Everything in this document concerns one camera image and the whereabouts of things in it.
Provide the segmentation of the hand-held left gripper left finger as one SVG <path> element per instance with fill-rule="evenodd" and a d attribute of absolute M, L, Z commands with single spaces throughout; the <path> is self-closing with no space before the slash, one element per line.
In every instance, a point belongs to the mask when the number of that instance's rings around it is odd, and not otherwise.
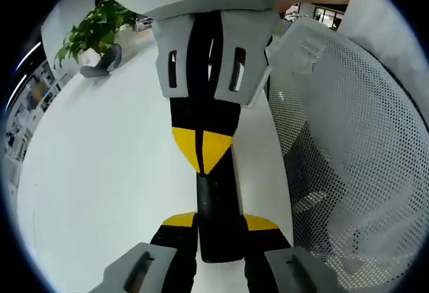
<path fill-rule="evenodd" d="M 190 292 L 196 274 L 195 212 L 167 218 L 149 243 L 138 243 L 108 265 L 92 292 Z"/>

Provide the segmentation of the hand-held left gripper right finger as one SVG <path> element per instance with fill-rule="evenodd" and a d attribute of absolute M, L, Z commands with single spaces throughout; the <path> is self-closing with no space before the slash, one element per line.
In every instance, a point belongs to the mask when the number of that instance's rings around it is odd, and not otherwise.
<path fill-rule="evenodd" d="M 292 247 L 274 222 L 244 215 L 245 278 L 250 292 L 341 292 L 336 272 L 303 247 Z"/>

